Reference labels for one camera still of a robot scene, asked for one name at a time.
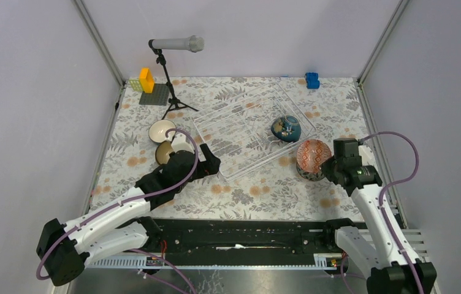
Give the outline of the black glazed patterned bowl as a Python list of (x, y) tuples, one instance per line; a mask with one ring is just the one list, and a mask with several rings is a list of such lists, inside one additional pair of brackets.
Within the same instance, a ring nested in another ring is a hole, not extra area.
[(166, 164), (174, 152), (171, 142), (164, 141), (156, 148), (155, 160), (159, 165)]

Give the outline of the blue white zigzag bowl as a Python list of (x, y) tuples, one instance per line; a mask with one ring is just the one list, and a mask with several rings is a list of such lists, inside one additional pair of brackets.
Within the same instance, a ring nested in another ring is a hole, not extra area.
[(318, 171), (316, 173), (314, 172), (308, 172), (304, 170), (297, 170), (297, 173), (303, 178), (308, 181), (321, 181), (325, 178), (325, 176), (322, 174), (321, 171)]

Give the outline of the teal bowl cream interior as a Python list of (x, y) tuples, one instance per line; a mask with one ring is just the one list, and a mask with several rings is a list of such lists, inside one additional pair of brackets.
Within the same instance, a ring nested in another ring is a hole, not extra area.
[(148, 131), (148, 136), (154, 143), (162, 143), (164, 141), (172, 141), (175, 135), (175, 131), (169, 131), (175, 129), (176, 125), (174, 122), (167, 119), (156, 121), (151, 125)]

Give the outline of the dark blue floral bowl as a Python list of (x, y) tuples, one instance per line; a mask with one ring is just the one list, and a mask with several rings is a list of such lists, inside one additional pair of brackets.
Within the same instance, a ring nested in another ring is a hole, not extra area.
[(270, 129), (277, 139), (288, 143), (299, 141), (302, 134), (299, 120), (291, 115), (280, 116), (272, 123)]

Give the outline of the pink patterned bowl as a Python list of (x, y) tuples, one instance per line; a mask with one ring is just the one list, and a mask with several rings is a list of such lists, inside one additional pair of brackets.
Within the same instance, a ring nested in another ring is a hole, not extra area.
[(321, 140), (310, 139), (299, 145), (296, 152), (297, 167), (303, 172), (317, 173), (320, 166), (332, 156), (327, 144)]

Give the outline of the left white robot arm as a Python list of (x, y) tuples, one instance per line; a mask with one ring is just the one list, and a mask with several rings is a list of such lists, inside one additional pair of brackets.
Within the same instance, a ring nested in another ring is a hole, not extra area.
[(220, 158), (206, 144), (200, 148), (203, 161), (181, 150), (101, 208), (63, 224), (57, 219), (48, 221), (36, 248), (40, 258), (37, 278), (50, 279), (59, 287), (97, 260), (141, 247), (155, 251), (162, 233), (147, 214), (173, 200), (187, 183), (219, 172)]

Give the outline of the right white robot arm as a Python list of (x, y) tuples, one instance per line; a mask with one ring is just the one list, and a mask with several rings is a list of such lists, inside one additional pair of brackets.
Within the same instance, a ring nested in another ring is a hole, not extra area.
[(386, 188), (376, 168), (365, 165), (353, 138), (333, 141), (333, 156), (322, 165), (324, 177), (347, 192), (364, 218), (372, 242), (348, 219), (330, 220), (322, 236), (330, 252), (340, 249), (366, 279), (368, 293), (431, 293), (437, 272), (421, 260), (399, 227), (385, 199)]

